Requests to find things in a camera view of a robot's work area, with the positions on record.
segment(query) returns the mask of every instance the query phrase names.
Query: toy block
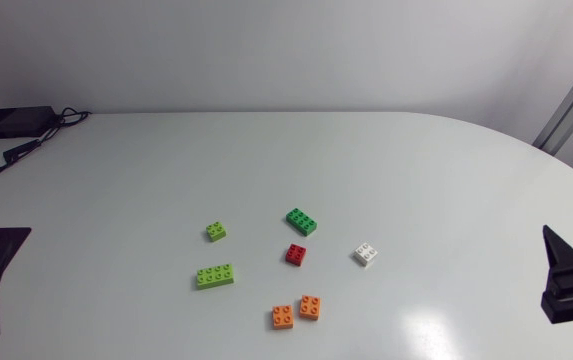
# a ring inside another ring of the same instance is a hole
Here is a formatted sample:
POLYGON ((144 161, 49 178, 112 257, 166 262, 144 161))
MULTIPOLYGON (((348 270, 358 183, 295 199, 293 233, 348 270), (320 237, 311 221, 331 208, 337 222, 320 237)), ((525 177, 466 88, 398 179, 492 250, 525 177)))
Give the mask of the toy block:
POLYGON ((299 317, 317 320, 322 309, 322 299, 314 296, 302 295, 299 306, 299 317))
POLYGON ((373 249, 368 243, 363 243, 355 249, 354 256, 362 265, 367 266, 371 264, 375 256, 377 256, 377 250, 373 249))
POLYGON ((199 290, 234 282, 232 264, 213 266, 197 271, 197 288, 199 290))
POLYGON ((291 244, 288 252, 286 253, 286 261, 297 266, 302 266, 304 256, 306 255, 306 248, 291 244))
POLYGON ((208 231, 208 236, 210 236, 210 241, 217 241, 224 236, 226 236, 226 229, 224 229, 224 225, 222 225, 219 221, 208 225, 206 227, 206 231, 208 231))
POLYGON ((317 229, 317 223, 315 220, 308 217, 301 210, 295 208, 293 211, 289 212, 286 216, 286 221, 293 225, 304 236, 310 235, 315 229, 317 229))
POLYGON ((290 305, 273 306, 273 327, 290 329, 293 327, 293 308, 290 305))

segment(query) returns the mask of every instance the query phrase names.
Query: white table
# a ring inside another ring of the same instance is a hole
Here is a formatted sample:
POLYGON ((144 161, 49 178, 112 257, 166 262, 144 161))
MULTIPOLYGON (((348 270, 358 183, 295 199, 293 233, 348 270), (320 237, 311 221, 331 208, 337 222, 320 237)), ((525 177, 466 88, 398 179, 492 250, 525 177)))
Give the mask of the white table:
POLYGON ((33 228, 0 285, 0 359, 573 359, 573 322, 540 308, 544 224, 573 246, 573 170, 452 119, 94 115, 0 175, 0 227, 33 228), (196 290, 227 262, 235 284, 196 290), (319 321, 272 330, 302 294, 319 321))

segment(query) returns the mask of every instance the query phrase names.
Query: lime green brick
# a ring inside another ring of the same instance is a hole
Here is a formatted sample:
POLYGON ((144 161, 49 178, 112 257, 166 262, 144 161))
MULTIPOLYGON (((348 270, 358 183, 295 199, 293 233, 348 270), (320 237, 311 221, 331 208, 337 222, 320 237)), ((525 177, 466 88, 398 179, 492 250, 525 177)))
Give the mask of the lime green brick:
POLYGON ((224 225, 222 225, 219 221, 208 225, 206 227, 206 231, 208 231, 208 236, 210 236, 210 241, 217 241, 224 236, 226 236, 226 229, 224 229, 224 225))
POLYGON ((233 264, 213 266, 197 271, 197 288, 199 290, 234 282, 233 264))
POLYGON ((297 208, 288 213, 286 220, 305 236, 310 235, 310 233, 317 229, 317 223, 315 220, 311 219, 308 215, 304 214, 304 212, 297 208))

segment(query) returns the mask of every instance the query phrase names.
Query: orange 2x2 brick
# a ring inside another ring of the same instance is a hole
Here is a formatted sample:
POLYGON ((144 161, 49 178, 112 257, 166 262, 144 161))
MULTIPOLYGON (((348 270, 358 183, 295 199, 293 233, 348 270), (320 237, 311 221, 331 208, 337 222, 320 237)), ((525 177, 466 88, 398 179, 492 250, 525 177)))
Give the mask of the orange 2x2 brick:
POLYGON ((291 306, 273 306, 273 327, 275 329, 293 327, 293 308, 291 306))
POLYGON ((302 303, 299 307, 299 316, 307 319, 319 319, 322 308, 322 299, 314 296, 302 295, 302 303))

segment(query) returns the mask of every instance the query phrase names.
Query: green 2x4 brick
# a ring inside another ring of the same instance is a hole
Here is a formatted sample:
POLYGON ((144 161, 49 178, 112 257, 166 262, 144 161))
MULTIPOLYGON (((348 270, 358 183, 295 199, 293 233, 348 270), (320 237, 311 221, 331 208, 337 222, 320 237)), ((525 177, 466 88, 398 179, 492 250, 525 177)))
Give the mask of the green 2x4 brick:
POLYGON ((213 266, 197 270, 197 288, 199 290, 234 283, 233 264, 213 266))
POLYGON ((297 208, 288 213, 286 220, 305 236, 310 235, 310 233, 317 229, 315 220, 309 218, 304 212, 297 208))

